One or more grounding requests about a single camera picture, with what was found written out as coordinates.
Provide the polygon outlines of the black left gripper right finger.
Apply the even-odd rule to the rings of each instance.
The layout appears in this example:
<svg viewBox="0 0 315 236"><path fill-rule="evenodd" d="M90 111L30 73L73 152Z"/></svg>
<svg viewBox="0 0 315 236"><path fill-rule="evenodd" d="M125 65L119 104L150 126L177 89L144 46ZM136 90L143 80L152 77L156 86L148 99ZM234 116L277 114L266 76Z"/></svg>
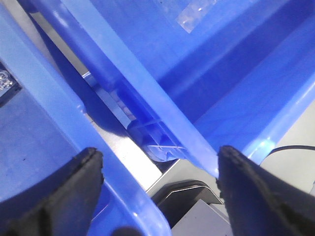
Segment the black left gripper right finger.
<svg viewBox="0 0 315 236"><path fill-rule="evenodd" d="M313 236L315 198L232 146L218 152L218 187L235 236Z"/></svg>

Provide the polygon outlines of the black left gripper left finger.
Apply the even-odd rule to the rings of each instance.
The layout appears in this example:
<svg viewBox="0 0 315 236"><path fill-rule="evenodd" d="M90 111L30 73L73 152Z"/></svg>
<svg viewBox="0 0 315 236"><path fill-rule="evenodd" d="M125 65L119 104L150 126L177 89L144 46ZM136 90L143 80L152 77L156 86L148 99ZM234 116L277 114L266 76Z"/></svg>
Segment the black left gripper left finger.
<svg viewBox="0 0 315 236"><path fill-rule="evenodd" d="M0 204L2 236L85 236L103 185L103 154L86 148Z"/></svg>

